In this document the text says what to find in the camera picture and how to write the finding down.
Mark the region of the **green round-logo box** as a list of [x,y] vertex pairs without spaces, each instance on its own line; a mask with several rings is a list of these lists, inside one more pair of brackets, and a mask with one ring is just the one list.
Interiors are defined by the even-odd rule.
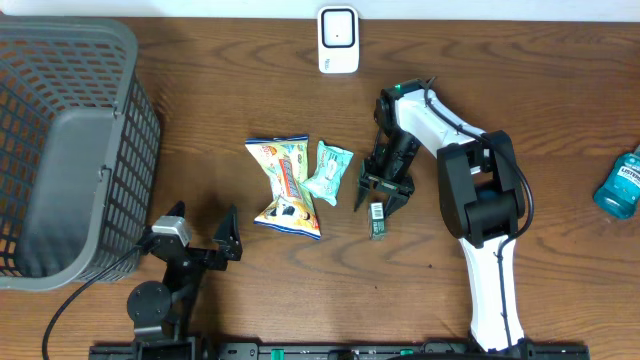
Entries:
[[380,241],[386,236],[384,206],[382,202],[373,202],[368,208],[369,237]]

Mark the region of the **teal wet wipes pack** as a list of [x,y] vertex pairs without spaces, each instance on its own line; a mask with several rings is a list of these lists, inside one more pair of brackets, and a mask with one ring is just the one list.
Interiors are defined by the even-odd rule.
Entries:
[[337,205],[341,179],[354,154],[351,151],[327,145],[320,140],[317,147],[317,166],[314,174],[302,183],[302,187],[315,198]]

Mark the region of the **yellow snack bag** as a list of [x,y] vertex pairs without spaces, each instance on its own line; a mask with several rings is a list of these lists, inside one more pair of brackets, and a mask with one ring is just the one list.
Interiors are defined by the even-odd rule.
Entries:
[[245,147],[267,175],[271,203],[254,223],[283,233],[321,238],[311,194],[302,187],[308,179],[307,135],[249,138]]

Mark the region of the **blue mouthwash bottle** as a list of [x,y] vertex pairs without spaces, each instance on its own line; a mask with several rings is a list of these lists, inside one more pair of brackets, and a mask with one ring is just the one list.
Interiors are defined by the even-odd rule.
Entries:
[[607,179],[595,192],[594,201],[615,218],[625,220],[634,216],[639,203],[639,148],[615,161]]

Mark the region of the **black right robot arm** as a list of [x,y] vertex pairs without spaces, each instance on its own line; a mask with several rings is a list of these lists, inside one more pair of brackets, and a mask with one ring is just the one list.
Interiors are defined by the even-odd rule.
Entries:
[[364,159],[356,202],[380,191],[387,200],[377,213],[388,218],[415,191],[409,168],[419,149],[433,155],[441,216],[466,261],[472,343],[484,353],[515,350],[525,335],[516,305],[514,251],[532,223],[534,202],[511,138],[466,123],[438,99],[431,80],[383,89],[374,120],[387,141],[376,142]]

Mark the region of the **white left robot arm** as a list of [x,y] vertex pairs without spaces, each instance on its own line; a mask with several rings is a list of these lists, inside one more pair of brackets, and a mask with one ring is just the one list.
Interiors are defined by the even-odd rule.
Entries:
[[127,312],[134,324],[135,359],[212,359],[211,346],[189,333],[201,281],[208,271],[224,271],[241,259],[237,208],[229,208],[212,242],[215,249],[190,245],[192,231],[182,201],[148,227],[139,241],[145,255],[166,264],[160,281],[146,281],[131,292]]

